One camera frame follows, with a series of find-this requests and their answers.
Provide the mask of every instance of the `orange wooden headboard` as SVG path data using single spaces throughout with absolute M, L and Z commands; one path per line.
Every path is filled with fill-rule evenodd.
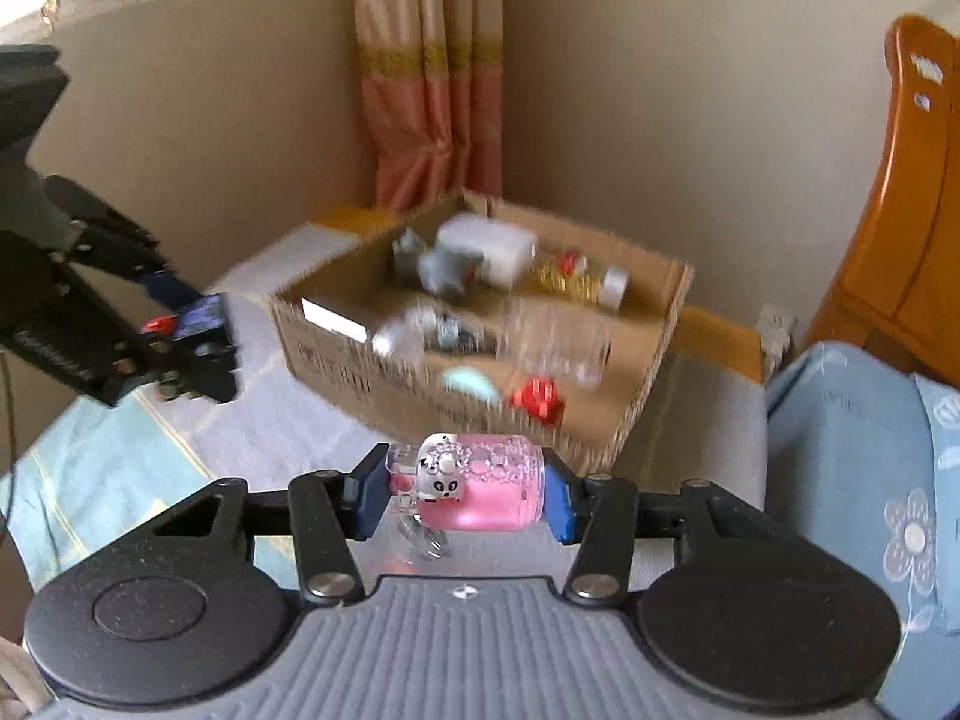
M 906 15 L 886 59 L 880 170 L 806 343 L 847 341 L 960 386 L 960 45 Z

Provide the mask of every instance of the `power outlet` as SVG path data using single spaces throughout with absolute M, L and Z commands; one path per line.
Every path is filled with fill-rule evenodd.
M 760 306 L 760 320 L 757 322 L 757 332 L 781 331 L 790 335 L 797 326 L 797 318 L 786 309 L 779 308 L 772 303 Z

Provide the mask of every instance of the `blue bedsheet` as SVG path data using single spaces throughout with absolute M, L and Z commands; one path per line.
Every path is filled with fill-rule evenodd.
M 899 720 L 941 720 L 960 704 L 960 637 L 935 586 L 933 446 L 917 385 L 824 343 L 767 394 L 767 512 L 887 591 L 901 646 L 878 702 Z
M 937 509 L 937 597 L 944 624 L 960 632 L 960 392 L 914 376 L 933 439 L 934 507 Z
M 113 410 L 77 399 L 17 464 L 10 531 L 31 584 L 38 589 L 213 478 L 144 392 Z M 0 480 L 0 500 L 9 484 Z M 280 539 L 258 538 L 254 564 L 296 587 Z

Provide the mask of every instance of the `cartoon panda sticker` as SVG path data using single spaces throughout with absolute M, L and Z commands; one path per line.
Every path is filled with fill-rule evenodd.
M 467 452 L 453 433 L 426 437 L 416 462 L 416 497 L 424 503 L 464 497 Z

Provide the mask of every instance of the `cardboard box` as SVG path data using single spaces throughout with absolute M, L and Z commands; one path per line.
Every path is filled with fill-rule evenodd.
M 508 398 L 525 376 L 490 358 L 427 355 L 426 365 L 409 368 L 373 353 L 368 343 L 330 332 L 304 317 L 304 298 L 368 327 L 371 333 L 422 293 L 399 287 L 392 278 L 392 242 L 407 226 L 433 241 L 444 220 L 462 210 L 533 230 L 539 240 L 577 247 L 631 275 L 620 313 L 613 321 L 611 355 L 603 381 L 592 391 L 558 380 L 566 397 L 563 425 L 552 429 L 506 403 L 491 406 L 440 382 L 449 365 L 483 370 Z M 394 227 L 363 241 L 304 274 L 272 299 L 291 373 L 344 412 L 388 436 L 421 442 L 440 431 L 520 433 L 552 446 L 580 474 L 610 470 L 650 394 L 693 281 L 693 268 L 646 251 L 610 233 L 501 199 L 458 191 L 417 210 Z M 475 285 L 457 306 L 496 331 L 505 293 Z

